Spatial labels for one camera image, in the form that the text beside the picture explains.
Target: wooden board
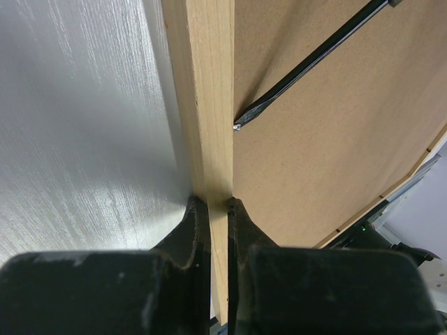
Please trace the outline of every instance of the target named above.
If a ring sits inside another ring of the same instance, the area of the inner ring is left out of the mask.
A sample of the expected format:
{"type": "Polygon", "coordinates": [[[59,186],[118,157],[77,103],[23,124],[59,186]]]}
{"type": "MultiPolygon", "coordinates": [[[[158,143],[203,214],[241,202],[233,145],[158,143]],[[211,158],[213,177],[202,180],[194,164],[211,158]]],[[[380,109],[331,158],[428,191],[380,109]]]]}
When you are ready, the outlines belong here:
{"type": "MultiPolygon", "coordinates": [[[[236,0],[235,110],[366,0],[236,0]]],[[[447,123],[447,1],[383,9],[234,138],[234,194],[280,245],[323,245],[403,182],[447,123]]]]}
{"type": "Polygon", "coordinates": [[[193,191],[208,204],[212,298],[228,314],[228,220],[233,194],[234,0],[163,0],[193,191]]]}

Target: brown hardboard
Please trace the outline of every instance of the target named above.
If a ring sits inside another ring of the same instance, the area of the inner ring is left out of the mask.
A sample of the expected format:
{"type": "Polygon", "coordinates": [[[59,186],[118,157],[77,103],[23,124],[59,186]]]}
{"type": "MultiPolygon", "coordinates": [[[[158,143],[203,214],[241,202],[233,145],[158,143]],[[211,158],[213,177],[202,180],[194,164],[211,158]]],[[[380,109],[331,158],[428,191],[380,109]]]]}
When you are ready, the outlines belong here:
{"type": "MultiPolygon", "coordinates": [[[[236,0],[235,112],[366,3],[236,0]]],[[[321,245],[420,163],[447,123],[446,18],[387,6],[235,134],[234,195],[278,244],[321,245]]]]}

